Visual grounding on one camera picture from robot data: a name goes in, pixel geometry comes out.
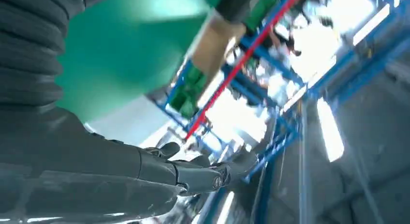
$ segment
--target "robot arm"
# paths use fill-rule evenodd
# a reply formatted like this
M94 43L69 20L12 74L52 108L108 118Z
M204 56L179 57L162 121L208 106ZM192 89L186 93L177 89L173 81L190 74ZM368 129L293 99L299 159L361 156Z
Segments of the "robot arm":
M90 134L55 105L69 20L99 1L0 0L2 220L114 223L161 215L177 195L215 191L257 161L171 162Z

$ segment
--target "red pole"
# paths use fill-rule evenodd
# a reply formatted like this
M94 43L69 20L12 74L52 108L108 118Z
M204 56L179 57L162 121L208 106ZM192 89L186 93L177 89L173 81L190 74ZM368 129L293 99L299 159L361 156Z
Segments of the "red pole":
M185 140L188 140L189 137L191 137L193 135L193 133L198 129L201 122L205 120L205 112L215 103L215 101L221 95L221 93L224 91L224 89L234 79L235 75L239 72L239 70L241 70L241 68L245 64L245 62L252 56L255 49L269 35L269 32L271 30L269 27L276 25L279 22L279 19L285 14L286 11L288 11L293 6L293 4L296 3L296 1L297 0L287 0L287 2L281 7L281 9L276 14L276 16L268 24L268 27L264 28L262 33L256 38L256 40L253 42L253 44L250 46L250 48L248 48L248 50L245 52L245 55L241 58L239 63L232 69L232 72L229 73L228 77L222 82L222 84L216 90L214 96L211 98L211 100L209 100L209 102L202 109L202 112L201 112L200 116L197 118L197 120L192 125L191 129L188 131L187 136L185 137Z

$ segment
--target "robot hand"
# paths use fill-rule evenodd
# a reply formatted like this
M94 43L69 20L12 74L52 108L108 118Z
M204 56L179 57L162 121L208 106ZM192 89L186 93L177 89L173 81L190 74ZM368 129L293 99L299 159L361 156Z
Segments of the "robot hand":
M151 154L168 160L179 151L176 143L165 144L161 149L145 149ZM240 152L231 162L210 165L205 156L199 156L190 162L168 161L175 169L175 185L181 188L180 195L193 195L216 191L233 181L245 177L257 164L254 153Z

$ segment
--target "green panel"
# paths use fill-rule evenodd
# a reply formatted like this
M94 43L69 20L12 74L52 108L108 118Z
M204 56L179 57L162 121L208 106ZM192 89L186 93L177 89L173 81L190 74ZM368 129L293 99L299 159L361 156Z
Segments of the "green panel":
M70 22L58 105L90 121L169 82L217 0L106 0Z

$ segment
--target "green object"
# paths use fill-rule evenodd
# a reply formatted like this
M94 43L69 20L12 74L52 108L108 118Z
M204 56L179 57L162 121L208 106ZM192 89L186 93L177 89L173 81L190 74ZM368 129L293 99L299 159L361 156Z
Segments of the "green object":
M184 118L190 119L198 112L196 104L205 89L207 78L194 66L188 70L184 83L176 89L170 105Z
M70 21L58 106L82 122L171 80L218 0L105 0Z
M248 29L255 32L277 1L278 0L259 0L250 11L248 18L244 21Z

